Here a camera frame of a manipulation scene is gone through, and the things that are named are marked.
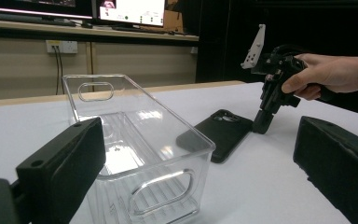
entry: television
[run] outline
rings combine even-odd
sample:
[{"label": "television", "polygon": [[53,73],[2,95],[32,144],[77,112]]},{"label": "television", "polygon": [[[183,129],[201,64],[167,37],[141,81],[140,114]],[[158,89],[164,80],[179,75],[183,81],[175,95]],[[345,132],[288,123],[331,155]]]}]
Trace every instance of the television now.
[{"label": "television", "polygon": [[166,0],[93,0],[100,24],[163,27]]},{"label": "television", "polygon": [[36,23],[57,19],[91,21],[93,15],[91,0],[0,0],[0,14],[29,18],[0,17],[0,20]]}]

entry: white table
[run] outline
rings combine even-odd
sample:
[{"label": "white table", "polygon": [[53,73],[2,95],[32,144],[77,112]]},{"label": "white table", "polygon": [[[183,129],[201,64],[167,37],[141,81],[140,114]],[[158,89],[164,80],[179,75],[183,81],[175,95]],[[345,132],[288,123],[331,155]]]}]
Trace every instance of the white table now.
[{"label": "white table", "polygon": [[[261,88],[254,83],[152,94],[196,125],[218,109],[254,119]],[[17,179],[15,167],[69,125],[67,104],[0,105],[0,177]],[[350,223],[293,162],[301,116],[328,120],[358,135],[358,114],[351,111],[306,100],[297,108],[281,107],[266,134],[250,133],[225,163],[211,163],[200,212],[185,223]],[[72,223],[90,223],[86,204]]]}]

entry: black phone case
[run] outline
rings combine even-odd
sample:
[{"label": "black phone case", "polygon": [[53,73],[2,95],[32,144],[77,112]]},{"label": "black phone case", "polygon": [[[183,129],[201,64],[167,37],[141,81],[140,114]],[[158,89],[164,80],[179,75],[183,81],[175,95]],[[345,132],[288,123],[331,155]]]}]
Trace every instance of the black phone case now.
[{"label": "black phone case", "polygon": [[[195,128],[216,144],[211,161],[221,163],[238,146],[242,139],[252,131],[253,122],[249,119],[234,115],[228,110],[220,109],[210,117],[197,124]],[[192,148],[191,137],[187,132],[177,138],[179,147]]]}]

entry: person's arm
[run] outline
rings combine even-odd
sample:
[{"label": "person's arm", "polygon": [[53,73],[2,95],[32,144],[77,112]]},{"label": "person's arm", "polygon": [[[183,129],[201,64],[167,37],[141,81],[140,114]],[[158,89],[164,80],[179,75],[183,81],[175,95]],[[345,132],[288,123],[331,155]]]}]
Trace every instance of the person's arm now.
[{"label": "person's arm", "polygon": [[358,91],[358,57],[302,54],[297,58],[308,68],[287,79],[282,85],[283,92],[294,91],[297,96],[314,100],[321,96],[321,88],[312,83],[334,92]]}]

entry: clear plastic bin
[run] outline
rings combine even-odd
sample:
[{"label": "clear plastic bin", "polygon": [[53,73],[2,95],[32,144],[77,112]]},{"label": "clear plastic bin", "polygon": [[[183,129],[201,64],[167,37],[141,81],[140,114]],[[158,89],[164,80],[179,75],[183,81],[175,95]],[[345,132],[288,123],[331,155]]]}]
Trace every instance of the clear plastic bin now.
[{"label": "clear plastic bin", "polygon": [[88,192],[99,223],[195,214],[214,143],[124,75],[64,76],[74,122],[100,117],[106,163]]}]

